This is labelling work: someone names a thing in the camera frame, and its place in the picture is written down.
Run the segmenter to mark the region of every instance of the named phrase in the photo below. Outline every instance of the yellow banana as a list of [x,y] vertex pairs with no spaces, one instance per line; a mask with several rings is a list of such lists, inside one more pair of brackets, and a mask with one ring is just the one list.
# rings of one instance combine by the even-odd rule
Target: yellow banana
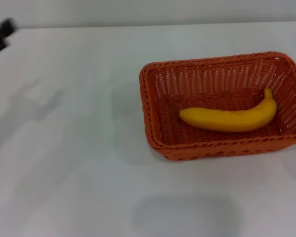
[[254,108],[240,111],[222,111],[205,108],[188,108],[180,111],[187,124],[210,131],[248,132],[272,121],[276,114],[272,91],[264,89],[264,99]]

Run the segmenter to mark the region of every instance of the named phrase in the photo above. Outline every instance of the wicker basket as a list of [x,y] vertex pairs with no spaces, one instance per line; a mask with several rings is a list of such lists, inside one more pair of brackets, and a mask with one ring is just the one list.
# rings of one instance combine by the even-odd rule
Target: wicker basket
[[[277,52],[150,63],[140,72],[146,135],[170,160],[249,155],[296,143],[296,64]],[[268,125],[246,133],[191,127],[179,118],[188,107],[246,110],[269,87],[278,110]]]

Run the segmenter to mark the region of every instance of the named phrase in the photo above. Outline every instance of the woven basket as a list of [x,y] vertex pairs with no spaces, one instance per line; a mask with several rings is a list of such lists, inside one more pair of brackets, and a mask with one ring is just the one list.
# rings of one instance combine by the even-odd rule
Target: woven basket
[[[249,155],[296,144],[296,64],[277,52],[150,63],[139,75],[146,136],[170,160]],[[246,133],[185,124],[188,107],[246,110],[272,89],[278,109],[268,125]]]

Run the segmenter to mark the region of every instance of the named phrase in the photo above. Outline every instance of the white wall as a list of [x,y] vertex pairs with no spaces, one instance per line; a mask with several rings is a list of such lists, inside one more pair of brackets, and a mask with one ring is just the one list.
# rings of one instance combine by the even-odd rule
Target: white wall
[[296,0],[0,0],[22,27],[296,20]]

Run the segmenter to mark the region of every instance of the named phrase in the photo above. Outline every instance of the table surface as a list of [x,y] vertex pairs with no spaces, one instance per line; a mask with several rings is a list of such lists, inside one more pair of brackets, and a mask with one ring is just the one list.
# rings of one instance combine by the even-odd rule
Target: table surface
[[296,22],[20,30],[0,53],[0,237],[296,236],[296,145],[168,162],[145,137],[153,61],[281,51]]

